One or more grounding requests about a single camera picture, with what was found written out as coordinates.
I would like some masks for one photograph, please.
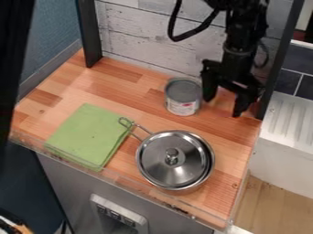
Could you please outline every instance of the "wooden floor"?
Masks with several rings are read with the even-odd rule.
[[[253,234],[312,234],[313,199],[250,176],[235,225]]]

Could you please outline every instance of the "green towel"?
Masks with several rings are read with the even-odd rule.
[[[53,154],[100,171],[131,131],[118,120],[121,116],[83,104],[45,142]]]

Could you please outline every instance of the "wooden shelf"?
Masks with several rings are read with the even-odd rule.
[[[232,118],[234,96],[226,90],[219,90],[210,104],[203,103],[199,114],[175,116],[164,108],[163,89],[168,78],[109,58],[87,69],[80,51],[16,106],[11,140],[140,196],[178,207],[216,229],[224,229],[261,122],[250,118],[249,113]],[[140,143],[133,137],[125,140],[100,173],[51,155],[43,143],[85,102],[129,117],[152,132],[177,129],[204,137],[216,154],[212,176],[192,194],[173,196],[159,191],[145,181],[136,167],[135,149]]]

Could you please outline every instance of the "metal can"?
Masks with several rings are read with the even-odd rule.
[[[166,107],[179,116],[195,114],[200,108],[202,89],[200,83],[187,78],[173,78],[165,87]]]

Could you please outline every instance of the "lid knob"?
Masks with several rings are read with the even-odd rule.
[[[179,151],[174,148],[167,149],[166,163],[168,165],[176,165],[178,163]]]

